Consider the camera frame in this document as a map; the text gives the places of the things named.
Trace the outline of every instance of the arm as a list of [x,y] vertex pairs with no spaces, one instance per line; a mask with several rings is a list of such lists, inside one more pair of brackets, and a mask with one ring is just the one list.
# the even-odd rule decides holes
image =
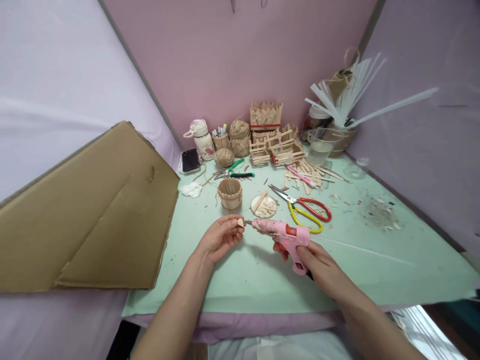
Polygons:
[[[283,259],[288,253],[273,249]],[[426,360],[392,324],[382,310],[342,271],[330,254],[316,242],[296,248],[298,256],[310,269],[313,279],[336,301],[358,349],[366,359]]]
[[156,312],[132,360],[183,359],[197,324],[214,263],[242,240],[240,215],[227,215],[205,232]]

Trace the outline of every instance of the mint green table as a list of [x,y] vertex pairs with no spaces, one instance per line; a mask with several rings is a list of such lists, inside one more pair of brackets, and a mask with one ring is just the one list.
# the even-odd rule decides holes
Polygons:
[[[343,176],[344,165],[349,163],[346,157],[334,159],[332,170]],[[250,165],[247,171],[256,174],[253,181],[241,182],[243,204],[238,213],[248,220],[254,218],[250,210],[253,197],[266,190],[269,183],[279,188],[284,186],[284,169],[272,165],[254,168],[248,158],[238,168],[243,170],[245,165]],[[205,175],[209,178],[218,170],[210,161]],[[195,176],[197,174],[181,175],[179,186],[190,183]],[[124,316],[155,313],[205,230],[227,214],[220,199],[215,198],[215,185],[219,182],[211,181],[212,184],[204,186],[198,198],[179,195],[156,287],[130,291]],[[292,187],[293,180],[289,185],[289,195],[305,196],[303,187],[300,190]],[[337,203],[329,197],[333,193],[341,197]],[[277,197],[272,191],[269,194]],[[337,180],[323,192],[312,190],[310,197],[324,202],[333,215],[331,223],[324,225],[322,236],[384,255],[320,241],[348,276],[377,304],[453,301],[470,295],[478,283],[478,274],[460,254],[370,176],[353,180],[353,184]],[[280,205],[273,219],[295,226],[286,202],[280,198],[278,202]],[[386,211],[385,204],[392,208],[391,213]],[[394,222],[401,229],[395,228]],[[296,275],[291,263],[283,262],[272,246],[270,237],[248,226],[242,244],[216,265],[202,311],[292,314],[336,309],[335,303],[307,276]]]

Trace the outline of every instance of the pink wall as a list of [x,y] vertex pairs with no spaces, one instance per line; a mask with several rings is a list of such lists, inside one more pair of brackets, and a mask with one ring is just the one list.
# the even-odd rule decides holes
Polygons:
[[211,129],[256,101],[283,101],[299,123],[310,85],[345,65],[376,0],[103,0],[186,148],[193,119]]

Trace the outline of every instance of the smartphone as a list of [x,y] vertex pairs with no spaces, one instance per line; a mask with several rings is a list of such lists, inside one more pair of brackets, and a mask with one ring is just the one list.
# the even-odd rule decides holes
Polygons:
[[197,149],[190,149],[181,153],[181,169],[184,173],[191,172],[200,167]]

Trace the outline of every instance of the clear plastic cup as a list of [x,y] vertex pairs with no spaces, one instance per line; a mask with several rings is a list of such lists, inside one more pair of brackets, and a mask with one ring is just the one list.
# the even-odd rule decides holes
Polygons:
[[329,157],[335,145],[341,141],[345,135],[331,128],[319,127],[308,134],[310,150],[306,160],[313,165],[322,166]]
[[349,164],[343,172],[347,175],[350,179],[354,180],[361,180],[366,175],[368,170],[368,166],[370,163],[370,159],[368,157],[361,157],[356,162],[352,162]]

